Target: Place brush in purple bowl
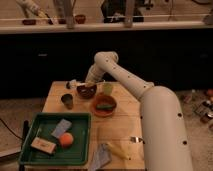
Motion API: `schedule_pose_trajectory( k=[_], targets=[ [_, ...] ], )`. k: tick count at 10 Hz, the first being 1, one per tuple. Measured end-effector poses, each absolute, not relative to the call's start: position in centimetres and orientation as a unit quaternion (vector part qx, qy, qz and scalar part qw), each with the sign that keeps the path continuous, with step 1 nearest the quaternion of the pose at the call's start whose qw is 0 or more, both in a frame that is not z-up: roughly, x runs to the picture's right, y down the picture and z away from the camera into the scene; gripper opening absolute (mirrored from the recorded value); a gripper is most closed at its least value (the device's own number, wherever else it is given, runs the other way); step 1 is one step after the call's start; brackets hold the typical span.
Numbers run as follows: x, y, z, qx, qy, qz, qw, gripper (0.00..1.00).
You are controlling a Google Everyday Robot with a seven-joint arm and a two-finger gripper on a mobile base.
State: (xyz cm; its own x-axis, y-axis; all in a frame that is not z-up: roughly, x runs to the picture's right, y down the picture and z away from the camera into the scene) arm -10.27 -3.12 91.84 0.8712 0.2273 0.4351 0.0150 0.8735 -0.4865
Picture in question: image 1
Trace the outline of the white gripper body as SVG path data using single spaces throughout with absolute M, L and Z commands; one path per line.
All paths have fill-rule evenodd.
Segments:
M 91 66 L 86 76 L 86 83 L 97 83 L 100 81 L 99 70 L 96 66 Z

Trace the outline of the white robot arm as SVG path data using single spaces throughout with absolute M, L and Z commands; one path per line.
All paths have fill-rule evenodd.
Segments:
M 147 171 L 193 171 L 183 112 L 176 94 L 155 86 L 117 64 L 116 52 L 98 52 L 86 82 L 110 74 L 140 102 L 144 158 Z

